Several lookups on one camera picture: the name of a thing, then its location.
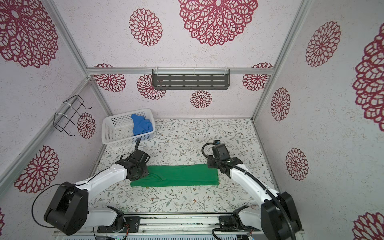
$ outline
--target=blue cloth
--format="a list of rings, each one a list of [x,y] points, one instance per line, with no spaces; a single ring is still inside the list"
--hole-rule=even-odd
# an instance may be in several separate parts
[[[132,114],[133,120],[133,136],[140,135],[143,133],[151,132],[153,130],[152,123],[145,117]]]

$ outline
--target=laundry basket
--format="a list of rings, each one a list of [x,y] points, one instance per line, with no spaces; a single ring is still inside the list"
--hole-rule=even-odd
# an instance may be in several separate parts
[[[153,130],[144,134],[133,136],[133,120],[131,115],[136,114],[149,119],[152,123]],[[101,128],[101,138],[103,144],[108,144],[112,147],[119,147],[134,143],[140,137],[141,140],[151,139],[155,136],[155,121],[150,109],[140,109],[132,112],[113,115],[103,120]]]

